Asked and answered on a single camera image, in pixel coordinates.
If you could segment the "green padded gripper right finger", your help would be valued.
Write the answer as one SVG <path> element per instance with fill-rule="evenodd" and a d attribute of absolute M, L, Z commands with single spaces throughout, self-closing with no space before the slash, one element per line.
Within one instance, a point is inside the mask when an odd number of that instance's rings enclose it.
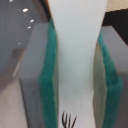
<path fill-rule="evenodd" d="M 96 128 L 114 128 L 123 85 L 128 85 L 128 46 L 112 26 L 101 29 L 93 77 Z"/>

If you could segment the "green padded gripper left finger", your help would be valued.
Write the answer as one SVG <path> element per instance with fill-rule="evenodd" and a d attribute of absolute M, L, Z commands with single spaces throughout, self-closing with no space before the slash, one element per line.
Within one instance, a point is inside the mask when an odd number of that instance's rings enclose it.
<path fill-rule="evenodd" d="M 57 128 L 58 65 L 53 21 L 34 26 L 18 71 L 28 128 Z"/>

